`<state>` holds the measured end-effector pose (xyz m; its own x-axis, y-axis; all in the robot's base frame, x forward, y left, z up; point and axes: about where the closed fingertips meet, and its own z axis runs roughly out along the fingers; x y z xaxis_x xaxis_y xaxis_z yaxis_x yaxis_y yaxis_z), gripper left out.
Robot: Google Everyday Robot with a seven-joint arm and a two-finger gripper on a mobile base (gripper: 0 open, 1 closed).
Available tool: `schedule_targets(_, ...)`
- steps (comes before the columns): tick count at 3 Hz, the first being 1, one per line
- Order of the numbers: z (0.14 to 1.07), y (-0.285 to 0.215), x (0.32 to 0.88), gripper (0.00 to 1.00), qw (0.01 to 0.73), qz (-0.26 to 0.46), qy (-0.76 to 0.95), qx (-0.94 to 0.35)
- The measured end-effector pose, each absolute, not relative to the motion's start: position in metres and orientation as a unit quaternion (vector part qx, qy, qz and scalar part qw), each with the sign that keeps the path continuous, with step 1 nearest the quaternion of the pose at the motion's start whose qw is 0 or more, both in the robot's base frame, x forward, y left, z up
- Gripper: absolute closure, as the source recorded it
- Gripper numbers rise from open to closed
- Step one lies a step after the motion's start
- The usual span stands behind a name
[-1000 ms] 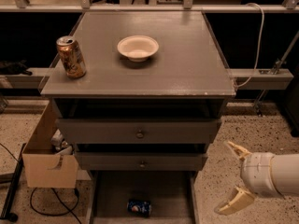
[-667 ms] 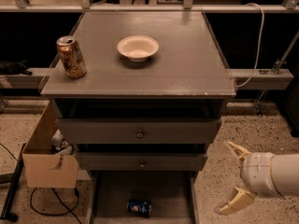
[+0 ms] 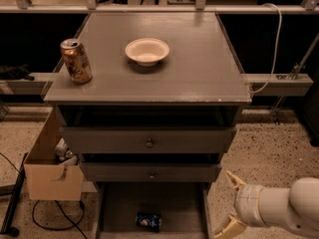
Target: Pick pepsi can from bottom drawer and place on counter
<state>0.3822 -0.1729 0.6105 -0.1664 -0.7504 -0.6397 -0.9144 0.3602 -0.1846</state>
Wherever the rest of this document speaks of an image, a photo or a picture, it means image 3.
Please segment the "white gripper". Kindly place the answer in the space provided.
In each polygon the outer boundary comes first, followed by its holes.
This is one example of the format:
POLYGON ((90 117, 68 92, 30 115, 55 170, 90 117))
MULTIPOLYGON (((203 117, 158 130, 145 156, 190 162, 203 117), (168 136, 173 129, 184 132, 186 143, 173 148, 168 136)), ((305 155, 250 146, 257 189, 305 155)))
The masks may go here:
POLYGON ((239 218, 233 215, 227 216, 221 226, 214 231, 213 239, 234 239, 246 230, 246 224, 251 227, 265 226, 259 211, 259 195, 263 186, 246 184, 229 170, 226 171, 226 175, 232 187, 238 190, 234 208, 239 218))

